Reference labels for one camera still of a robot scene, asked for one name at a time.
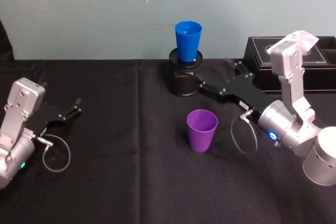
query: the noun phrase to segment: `blue cup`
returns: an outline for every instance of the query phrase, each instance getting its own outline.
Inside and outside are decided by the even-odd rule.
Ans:
[[[182,62],[195,60],[202,26],[194,21],[183,21],[175,26],[177,55]]]

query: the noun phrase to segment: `plastic cup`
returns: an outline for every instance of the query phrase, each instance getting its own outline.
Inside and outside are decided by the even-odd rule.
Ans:
[[[194,110],[187,117],[190,147],[196,152],[206,151],[218,126],[216,115],[208,110]]]
[[[175,26],[178,58],[182,62],[195,60],[202,26],[194,21],[183,21]]]

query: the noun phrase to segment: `blue led light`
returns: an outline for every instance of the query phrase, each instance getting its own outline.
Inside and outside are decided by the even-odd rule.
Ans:
[[[276,136],[276,134],[274,132],[270,132],[270,133],[268,133],[268,135],[273,141],[276,141],[278,139],[278,137]]]

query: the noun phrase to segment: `gray wall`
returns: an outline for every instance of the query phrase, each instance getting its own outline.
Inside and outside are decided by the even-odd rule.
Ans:
[[[186,19],[206,58],[235,58],[248,36],[335,35],[335,18],[336,0],[0,0],[16,59],[167,58]]]

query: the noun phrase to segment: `table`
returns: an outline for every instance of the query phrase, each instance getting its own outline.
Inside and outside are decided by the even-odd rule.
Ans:
[[[259,130],[252,156],[225,134],[206,153],[191,151],[189,112],[211,110],[226,127],[241,110],[201,94],[174,96],[165,86],[166,66],[164,60],[3,63],[3,104],[24,76],[47,81],[45,101],[59,108],[82,98],[83,113],[61,134],[72,151],[69,168],[48,172],[38,146],[0,192],[0,223],[336,223],[335,187],[313,184],[302,160],[273,147]],[[222,81],[233,70],[224,60],[205,60],[202,73]],[[318,126],[336,125],[336,94],[307,99]]]

